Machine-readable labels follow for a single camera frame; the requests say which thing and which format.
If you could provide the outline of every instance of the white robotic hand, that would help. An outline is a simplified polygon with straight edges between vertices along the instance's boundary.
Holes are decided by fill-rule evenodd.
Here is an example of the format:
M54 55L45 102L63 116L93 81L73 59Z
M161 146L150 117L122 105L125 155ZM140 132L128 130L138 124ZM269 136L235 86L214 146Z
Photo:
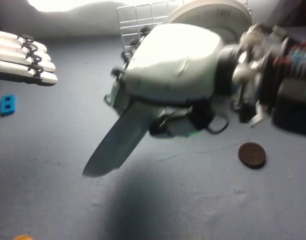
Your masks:
M0 80L52 86L58 81L55 70L43 44L0 31Z

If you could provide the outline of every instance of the gray fabric surface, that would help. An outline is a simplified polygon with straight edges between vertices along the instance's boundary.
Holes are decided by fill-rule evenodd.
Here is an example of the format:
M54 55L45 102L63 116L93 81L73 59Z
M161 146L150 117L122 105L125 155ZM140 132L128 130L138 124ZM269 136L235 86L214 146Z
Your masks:
M0 117L0 239L306 240L306 137L272 126L184 139L145 136L103 178L82 171L117 115L103 102L120 66L118 38L42 41L56 65L52 87L0 81L17 111ZM262 145L263 169L238 159Z

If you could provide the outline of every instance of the white wire rack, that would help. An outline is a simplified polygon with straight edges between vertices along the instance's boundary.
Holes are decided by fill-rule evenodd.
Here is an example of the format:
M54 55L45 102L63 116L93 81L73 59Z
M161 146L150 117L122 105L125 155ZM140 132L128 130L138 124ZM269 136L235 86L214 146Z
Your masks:
M242 2L246 8L248 1ZM116 9L119 31L122 38L124 50L128 53L134 46L130 44L131 40L142 37L141 28L146 26L150 31L161 24L167 16L178 7L181 7L185 0L169 0L142 5L122 6Z

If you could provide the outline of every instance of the blue toy block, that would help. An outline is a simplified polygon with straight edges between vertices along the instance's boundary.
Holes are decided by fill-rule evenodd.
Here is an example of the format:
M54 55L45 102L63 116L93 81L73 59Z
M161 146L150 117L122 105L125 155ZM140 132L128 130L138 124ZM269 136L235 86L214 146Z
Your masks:
M15 95L5 95L1 97L1 115L7 116L15 113L16 107L16 99Z

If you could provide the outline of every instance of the dark brown disc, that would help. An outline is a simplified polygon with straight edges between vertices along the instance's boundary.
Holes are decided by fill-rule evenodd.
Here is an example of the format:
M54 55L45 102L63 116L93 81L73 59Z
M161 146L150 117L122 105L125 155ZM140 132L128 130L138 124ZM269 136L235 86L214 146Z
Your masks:
M238 158L245 166L260 169L265 165L267 156L262 146L255 142L247 142L238 149Z

